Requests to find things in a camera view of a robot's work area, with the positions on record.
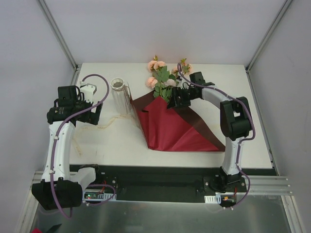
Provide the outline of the cream printed ribbon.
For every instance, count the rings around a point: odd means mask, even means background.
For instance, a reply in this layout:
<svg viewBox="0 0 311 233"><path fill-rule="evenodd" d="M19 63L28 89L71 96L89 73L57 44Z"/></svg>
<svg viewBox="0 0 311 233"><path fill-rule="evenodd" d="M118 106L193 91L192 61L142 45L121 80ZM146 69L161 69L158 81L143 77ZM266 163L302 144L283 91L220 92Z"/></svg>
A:
<svg viewBox="0 0 311 233"><path fill-rule="evenodd" d="M86 132L86 131L103 131L103 130L107 129L109 126L111 126L115 122L115 120L117 120L117 119L129 119L129 120L131 120L132 124L135 127L139 128L139 125L138 125L136 119L131 114L114 116L114 117L110 118L108 123L105 125L83 126L83 127L79 128L74 133L74 136L72 139L72 142L73 142L77 156L81 157L83 155L82 149L81 149L79 143L77 142L77 139L80 137L80 135L83 132Z"/></svg>

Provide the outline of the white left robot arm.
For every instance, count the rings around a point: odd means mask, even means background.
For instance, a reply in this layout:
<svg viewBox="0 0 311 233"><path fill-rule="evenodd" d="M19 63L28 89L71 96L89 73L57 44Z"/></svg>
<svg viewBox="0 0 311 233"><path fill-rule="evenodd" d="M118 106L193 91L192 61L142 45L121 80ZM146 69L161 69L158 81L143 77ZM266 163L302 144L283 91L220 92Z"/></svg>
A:
<svg viewBox="0 0 311 233"><path fill-rule="evenodd" d="M41 181L32 186L32 194L47 211L78 207L83 192L90 186L99 188L103 178L96 165L82 166L75 175L70 174L69 156L76 123L97 125L102 109L99 104L92 112L95 85L83 82L58 88L58 98L47 112L50 141L46 165Z"/></svg>

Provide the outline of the dark red wrapping paper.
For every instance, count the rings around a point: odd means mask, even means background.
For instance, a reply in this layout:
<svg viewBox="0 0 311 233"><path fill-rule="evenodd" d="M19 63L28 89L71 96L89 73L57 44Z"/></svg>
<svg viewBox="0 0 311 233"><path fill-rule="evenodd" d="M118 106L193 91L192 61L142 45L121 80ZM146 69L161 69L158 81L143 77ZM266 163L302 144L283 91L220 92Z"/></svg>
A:
<svg viewBox="0 0 311 233"><path fill-rule="evenodd" d="M147 147L168 152L224 152L225 145L191 108L167 108L150 92L131 101Z"/></svg>

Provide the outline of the tall pink rose stem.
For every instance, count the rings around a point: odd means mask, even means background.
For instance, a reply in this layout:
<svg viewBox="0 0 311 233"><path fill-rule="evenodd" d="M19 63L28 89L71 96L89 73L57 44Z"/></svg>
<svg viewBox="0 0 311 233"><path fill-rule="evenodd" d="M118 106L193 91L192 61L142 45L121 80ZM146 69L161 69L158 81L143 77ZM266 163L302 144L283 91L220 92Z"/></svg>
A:
<svg viewBox="0 0 311 233"><path fill-rule="evenodd" d="M166 100L169 94L168 80L170 76L166 63L160 61L155 55L148 63L147 69L151 76L146 80L145 85L154 91L155 98L162 97Z"/></svg>

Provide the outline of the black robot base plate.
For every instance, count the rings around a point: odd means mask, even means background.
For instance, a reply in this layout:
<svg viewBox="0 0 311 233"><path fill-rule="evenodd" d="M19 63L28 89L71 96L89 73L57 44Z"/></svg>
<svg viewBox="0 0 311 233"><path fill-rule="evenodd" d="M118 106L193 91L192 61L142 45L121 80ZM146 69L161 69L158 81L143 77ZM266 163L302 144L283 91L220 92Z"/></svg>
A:
<svg viewBox="0 0 311 233"><path fill-rule="evenodd" d="M206 196L227 194L236 199L247 191L239 177L225 184L219 168L104 166L90 164L98 175L96 184L107 184L105 192L114 200L203 203Z"/></svg>

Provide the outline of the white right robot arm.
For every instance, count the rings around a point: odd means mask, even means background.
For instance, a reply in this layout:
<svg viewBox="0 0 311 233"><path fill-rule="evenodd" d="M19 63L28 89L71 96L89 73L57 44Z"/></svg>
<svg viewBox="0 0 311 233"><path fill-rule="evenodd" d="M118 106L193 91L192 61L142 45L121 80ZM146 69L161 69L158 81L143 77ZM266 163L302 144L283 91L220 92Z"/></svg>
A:
<svg viewBox="0 0 311 233"><path fill-rule="evenodd" d="M241 181L241 153L244 141L254 139L254 123L250 114L248 99L234 98L216 87L206 83L201 72L190 75L187 88L173 87L168 108L190 106L191 100L201 98L220 110L220 126L225 136L225 157L219 175L209 182L215 192L225 193Z"/></svg>

